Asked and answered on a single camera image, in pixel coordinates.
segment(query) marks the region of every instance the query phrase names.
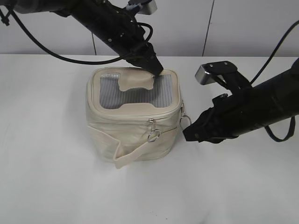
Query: bag handle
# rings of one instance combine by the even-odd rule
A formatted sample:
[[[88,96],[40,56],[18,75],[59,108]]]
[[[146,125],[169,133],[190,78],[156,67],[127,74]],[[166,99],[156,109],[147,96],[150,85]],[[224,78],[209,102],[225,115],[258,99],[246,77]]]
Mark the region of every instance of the bag handle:
[[[135,150],[133,150],[129,154],[125,154],[123,147],[121,145],[121,141],[118,139],[113,138],[112,136],[106,134],[103,131],[100,131],[94,127],[88,126],[90,129],[91,137],[98,141],[100,137],[100,141],[107,144],[107,145],[116,145],[116,151],[113,156],[113,163],[117,169],[120,169],[135,160],[137,160],[140,156],[151,152],[154,148],[157,148],[160,144],[166,141],[170,141],[177,135],[178,128],[172,129],[170,131],[164,132],[161,136],[154,142],[145,142]]]

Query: metal ring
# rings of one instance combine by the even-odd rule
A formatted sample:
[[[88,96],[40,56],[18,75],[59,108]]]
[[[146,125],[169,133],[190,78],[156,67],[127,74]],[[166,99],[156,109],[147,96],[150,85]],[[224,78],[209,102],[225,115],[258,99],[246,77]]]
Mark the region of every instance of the metal ring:
[[[161,136],[161,131],[159,129],[154,130],[153,132],[149,133],[148,142],[152,143],[157,141]]]
[[[183,120],[184,118],[187,118],[187,119],[188,119],[188,121],[189,121],[189,126],[192,124],[192,122],[191,122],[191,118],[190,118],[188,115],[184,115],[184,116],[182,116],[181,119],[179,120],[179,125],[180,125],[180,127],[181,127],[183,130],[184,130],[184,128],[182,127],[182,120]]]

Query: white tabletop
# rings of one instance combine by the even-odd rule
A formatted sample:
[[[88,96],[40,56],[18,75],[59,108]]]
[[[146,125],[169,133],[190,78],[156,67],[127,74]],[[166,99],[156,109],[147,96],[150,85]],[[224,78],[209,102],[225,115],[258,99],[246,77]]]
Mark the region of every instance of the white tabletop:
[[[160,60],[179,74],[195,121],[226,92],[195,81],[200,64],[230,60],[251,79],[266,58]],[[294,61],[275,58],[257,83]],[[280,144],[264,129],[219,145],[188,143],[180,134],[162,159],[121,170],[100,161],[85,127],[85,85],[99,67],[45,55],[0,55],[1,224],[299,223],[298,130]],[[283,137],[288,125],[280,122],[273,131]]]

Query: zipper pull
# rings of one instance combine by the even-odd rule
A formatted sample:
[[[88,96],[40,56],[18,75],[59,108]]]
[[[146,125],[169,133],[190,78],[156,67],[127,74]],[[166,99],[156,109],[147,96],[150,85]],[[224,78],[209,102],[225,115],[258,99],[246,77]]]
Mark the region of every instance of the zipper pull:
[[[148,143],[157,141],[161,136],[161,131],[156,129],[156,120],[149,119],[150,122],[150,133],[148,135]]]
[[[183,120],[185,120],[185,119],[188,121],[188,125],[184,128],[183,127]],[[191,124],[192,124],[191,118],[188,115],[186,115],[185,105],[184,105],[184,102],[183,102],[182,106],[181,106],[181,119],[179,120],[179,125],[180,125],[182,130],[185,130]]]

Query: beige bag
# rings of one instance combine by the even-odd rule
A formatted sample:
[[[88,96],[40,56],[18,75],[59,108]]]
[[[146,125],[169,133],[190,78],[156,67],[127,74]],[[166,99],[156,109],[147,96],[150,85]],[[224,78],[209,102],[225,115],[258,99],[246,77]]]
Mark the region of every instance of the beige bag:
[[[87,84],[88,129],[102,159],[121,168],[166,156],[175,140],[182,99],[175,72],[158,78],[137,68],[97,70]]]

